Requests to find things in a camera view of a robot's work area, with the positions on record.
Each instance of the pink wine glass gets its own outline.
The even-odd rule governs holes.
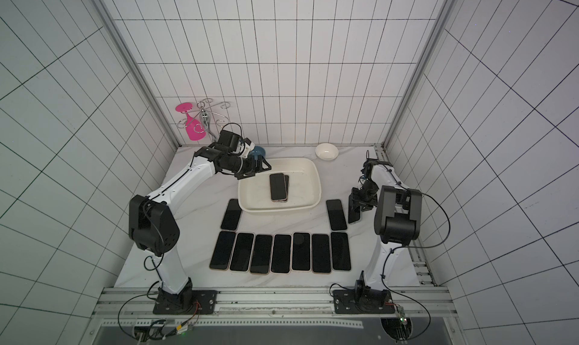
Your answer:
[[[183,113],[187,116],[185,119],[181,120],[177,124],[177,126],[180,128],[185,128],[185,131],[187,132],[189,139],[194,141],[201,140],[206,135],[205,129],[203,128],[203,125],[201,125],[199,120],[189,115],[189,111],[191,109],[193,109],[192,103],[180,103],[179,105],[177,105],[177,107],[175,107],[176,111]]]

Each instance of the robotic arm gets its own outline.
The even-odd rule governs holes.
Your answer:
[[[221,130],[219,139],[195,152],[191,163],[148,196],[134,196],[128,209],[129,237],[148,256],[147,270],[156,270],[162,287],[157,297],[159,308],[171,313],[185,313],[195,302],[191,279],[185,274],[177,253],[179,227],[173,213],[201,183],[216,173],[237,179],[271,169],[261,156],[248,157],[255,145],[234,132]],[[151,258],[153,268],[147,268]]]
[[[382,287],[382,275],[390,272],[401,253],[393,252],[388,257],[392,248],[389,243],[408,246],[420,234],[422,193],[407,188],[387,161],[367,158],[361,172],[361,185],[352,188],[348,198],[348,223],[357,222],[362,212],[376,207],[374,232],[379,237],[363,277],[366,284]]]

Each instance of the smartphone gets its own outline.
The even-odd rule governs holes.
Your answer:
[[[284,201],[288,198],[286,189],[286,179],[283,173],[269,175],[269,186],[271,189],[271,200],[274,202]]]
[[[250,268],[253,238],[253,233],[237,233],[235,247],[231,255],[231,264],[229,265],[230,270],[245,272]]]
[[[273,236],[258,234],[255,236],[254,252],[251,255],[250,272],[255,274],[268,274],[271,260],[271,243]]]
[[[350,245],[346,232],[330,233],[332,240],[332,268],[337,271],[350,271]]]
[[[359,207],[354,208],[354,199],[350,195],[348,197],[348,223],[358,222],[360,220],[360,211]]]
[[[327,234],[312,234],[312,272],[330,273],[331,271],[329,236]]]
[[[310,234],[305,232],[293,233],[293,247],[291,269],[295,271],[309,271],[311,268]]]
[[[331,199],[326,201],[326,208],[328,209],[329,227],[333,231],[343,231],[348,229],[346,225],[346,217],[344,217],[344,208],[342,208],[342,201],[339,199]]]
[[[290,273],[291,235],[276,234],[271,252],[271,272]]]
[[[280,200],[280,202],[287,202],[288,201],[288,195],[290,193],[290,179],[289,179],[289,175],[284,175],[284,179],[286,180],[286,200]]]
[[[221,229],[235,231],[242,216],[242,208],[236,198],[230,199],[221,221]]]
[[[221,231],[217,236],[217,243],[209,262],[209,268],[214,270],[226,270],[229,266],[233,243],[235,242],[235,232]]]

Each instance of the bracket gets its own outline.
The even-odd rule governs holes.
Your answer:
[[[367,296],[360,297],[356,302],[354,290],[333,290],[334,294],[334,311],[337,314],[394,314],[396,306],[392,302],[392,297],[388,291],[384,303],[378,299]]]
[[[166,296],[164,296],[165,292],[159,292],[159,296],[157,296],[157,300],[155,301],[155,308],[153,309],[153,313],[155,315],[193,315],[195,313],[195,306],[192,305],[191,308],[182,311],[180,305],[171,302]],[[195,303],[195,300],[199,302],[201,307],[198,309],[198,313],[201,315],[209,315],[212,314],[215,310],[215,300],[217,297],[217,291],[213,290],[203,290],[203,291],[191,291],[192,303]]]

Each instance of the white tiled wall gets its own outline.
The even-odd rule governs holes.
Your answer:
[[[182,144],[205,97],[262,144],[383,141],[443,1],[104,0]]]
[[[577,5],[458,0],[388,145],[471,345],[577,342]]]
[[[173,155],[90,0],[0,0],[0,343],[78,343]]]

